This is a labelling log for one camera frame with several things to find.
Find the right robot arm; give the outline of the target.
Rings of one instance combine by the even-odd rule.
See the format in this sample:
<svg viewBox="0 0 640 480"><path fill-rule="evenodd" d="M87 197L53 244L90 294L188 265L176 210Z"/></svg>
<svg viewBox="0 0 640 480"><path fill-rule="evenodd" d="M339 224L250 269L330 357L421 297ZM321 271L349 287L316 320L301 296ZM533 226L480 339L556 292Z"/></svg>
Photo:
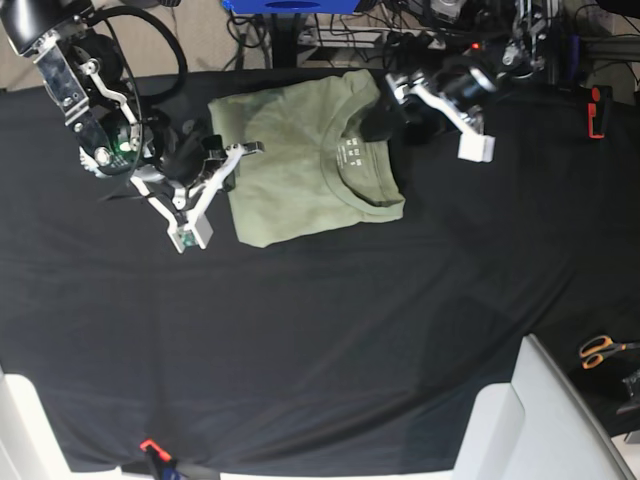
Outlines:
<svg viewBox="0 0 640 480"><path fill-rule="evenodd" d="M176 58L167 90L144 95L116 34L96 32L115 17L152 26ZM83 168L98 178L123 177L167 222L178 252L207 248L213 228L206 212L231 186L242 157L260 142L224 145L202 120L177 129L161 103L183 89L188 65L172 31L134 6L97 9L90 1L4 1L1 24L14 52L32 60L45 90L79 146Z"/></svg>

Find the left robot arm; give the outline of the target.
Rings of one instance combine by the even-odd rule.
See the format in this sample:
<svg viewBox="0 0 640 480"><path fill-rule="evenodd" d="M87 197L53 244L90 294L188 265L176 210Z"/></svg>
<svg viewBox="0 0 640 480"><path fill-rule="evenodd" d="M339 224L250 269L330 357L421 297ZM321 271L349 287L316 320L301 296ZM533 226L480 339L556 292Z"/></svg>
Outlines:
<svg viewBox="0 0 640 480"><path fill-rule="evenodd" d="M453 126L460 132L460 159L490 162L495 138L485 133L483 108L507 95L518 81L544 70L548 30L549 21L539 8L518 1L507 35L446 58L435 73L388 73L384 92L360 125L363 139L388 140L394 128L410 123L431 123L431 136L440 127Z"/></svg>

